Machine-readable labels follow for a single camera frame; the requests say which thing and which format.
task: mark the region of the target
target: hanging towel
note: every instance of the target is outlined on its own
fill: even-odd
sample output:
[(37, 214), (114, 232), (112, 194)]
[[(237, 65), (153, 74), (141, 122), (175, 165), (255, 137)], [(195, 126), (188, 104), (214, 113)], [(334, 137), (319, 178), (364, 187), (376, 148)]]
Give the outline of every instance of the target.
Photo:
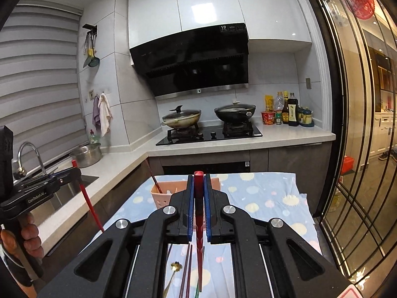
[(98, 108), (101, 134), (104, 136), (110, 131), (110, 120), (113, 118), (110, 113), (110, 106), (105, 93), (102, 93), (99, 97)]
[(95, 95), (94, 98), (94, 110), (93, 110), (93, 126), (96, 130), (100, 130), (100, 117), (99, 117), (99, 97)]

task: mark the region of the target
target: window blind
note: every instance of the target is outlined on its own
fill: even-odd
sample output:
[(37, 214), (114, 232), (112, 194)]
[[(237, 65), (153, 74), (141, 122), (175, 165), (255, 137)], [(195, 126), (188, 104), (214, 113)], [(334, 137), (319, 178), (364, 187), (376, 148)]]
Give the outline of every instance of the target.
[[(43, 159), (88, 140), (77, 77), (80, 16), (46, 6), (17, 5), (0, 31), (0, 125), (14, 133), (14, 158), (24, 141)], [(27, 171), (39, 164), (23, 150)]]

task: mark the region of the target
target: faucet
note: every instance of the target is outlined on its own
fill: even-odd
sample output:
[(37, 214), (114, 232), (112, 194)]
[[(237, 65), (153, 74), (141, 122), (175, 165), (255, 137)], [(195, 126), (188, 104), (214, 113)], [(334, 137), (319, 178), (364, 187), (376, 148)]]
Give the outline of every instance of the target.
[(21, 163), (21, 153), (22, 153), (23, 148), (25, 148), (26, 146), (31, 146), (33, 148), (33, 150), (36, 153), (36, 156), (38, 158), (38, 162), (40, 163), (41, 171), (43, 172), (44, 175), (46, 175), (47, 174), (46, 169), (44, 167), (43, 161), (41, 160), (40, 154), (38, 153), (36, 146), (29, 141), (25, 141), (19, 147), (18, 159), (15, 160), (18, 163), (18, 169), (17, 169), (16, 173), (14, 173), (15, 179), (21, 179), (21, 178), (25, 177), (27, 174), (27, 171), (25, 170), (25, 168), (22, 166), (22, 163)]

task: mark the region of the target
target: human hand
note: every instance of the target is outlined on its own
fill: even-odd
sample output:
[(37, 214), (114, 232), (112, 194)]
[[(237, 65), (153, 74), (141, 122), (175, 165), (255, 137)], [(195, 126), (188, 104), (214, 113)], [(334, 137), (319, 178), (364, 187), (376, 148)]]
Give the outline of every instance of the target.
[[(41, 239), (38, 236), (38, 228), (34, 224), (34, 217), (31, 213), (28, 213), (25, 217), (27, 224), (22, 228), (21, 235), (25, 239), (23, 246), (25, 247), (28, 254), (35, 258), (43, 258), (44, 250), (41, 246)], [(1, 240), (5, 249), (19, 259), (17, 252), (17, 242), (15, 236), (7, 231), (1, 231)]]

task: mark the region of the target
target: utensil rack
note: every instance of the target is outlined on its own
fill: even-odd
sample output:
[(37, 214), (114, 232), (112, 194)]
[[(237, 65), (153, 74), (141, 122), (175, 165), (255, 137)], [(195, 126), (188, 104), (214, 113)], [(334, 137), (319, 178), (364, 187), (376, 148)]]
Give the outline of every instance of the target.
[(97, 34), (98, 34), (98, 26), (91, 26), (91, 25), (89, 25), (89, 24), (85, 24), (84, 26), (83, 26), (83, 28), (84, 29), (88, 29), (89, 30), (89, 33), (91, 34), (91, 35), (93, 35), (93, 36), (96, 36)]

